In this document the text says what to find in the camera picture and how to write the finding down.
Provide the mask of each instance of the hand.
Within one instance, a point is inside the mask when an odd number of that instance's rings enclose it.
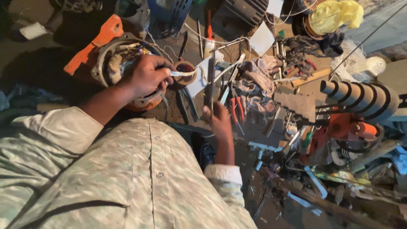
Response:
[[[213,103],[213,111],[213,119],[210,122],[209,108],[207,106],[202,107],[203,116],[218,139],[215,163],[234,165],[234,144],[229,112],[219,101]]]
[[[165,90],[166,84],[173,84],[170,76],[175,67],[165,58],[155,55],[141,55],[137,65],[129,69],[129,75],[125,75],[117,84],[134,94],[135,98],[142,98],[153,93],[157,87]]]
[[[218,140],[233,141],[232,125],[230,124],[230,114],[225,106],[219,101],[213,103],[213,120],[210,122],[210,109],[208,106],[202,107],[205,121],[210,124],[212,132]]]

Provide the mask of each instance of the light green shirt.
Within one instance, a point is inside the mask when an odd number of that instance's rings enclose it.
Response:
[[[0,139],[0,228],[255,228],[239,167],[202,173],[155,119],[103,126],[76,107],[13,121]]]

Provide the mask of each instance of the man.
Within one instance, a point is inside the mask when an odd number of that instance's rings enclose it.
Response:
[[[85,105],[15,119],[19,134],[0,140],[0,228],[255,228],[220,103],[205,175],[184,139],[155,119],[130,119],[92,144],[123,106],[172,84],[170,70],[143,55]]]

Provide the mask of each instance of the green screwdriver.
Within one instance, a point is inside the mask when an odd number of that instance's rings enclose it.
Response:
[[[301,144],[303,149],[307,149],[308,145],[311,143],[312,135],[314,134],[315,126],[311,127],[311,130],[306,134],[304,141]]]

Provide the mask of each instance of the cluttered workbench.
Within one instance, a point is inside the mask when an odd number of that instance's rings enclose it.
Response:
[[[95,3],[88,10],[99,8]],[[235,140],[255,154],[242,162],[250,167],[244,193],[250,190],[256,198],[246,200],[254,203],[247,205],[253,219],[260,218],[265,201],[284,193],[282,199],[316,206],[314,213],[322,209],[381,228],[340,203],[344,188],[352,197],[405,198],[361,180],[373,162],[404,144],[402,135],[388,137],[381,122],[405,107],[399,100],[405,97],[377,81],[383,59],[366,59],[359,51],[363,42],[356,45],[339,32],[345,22],[349,28],[361,23],[361,17],[346,18],[345,10],[363,15],[355,1],[119,0],[99,34],[64,71],[108,88],[141,54],[163,56],[175,66],[175,83],[135,98],[126,110],[210,139],[202,106],[212,109],[220,101],[227,107]],[[341,24],[328,16],[341,18]],[[327,188],[326,181],[343,185]],[[263,191],[256,192],[253,182],[264,185]],[[337,202],[327,200],[330,196]]]

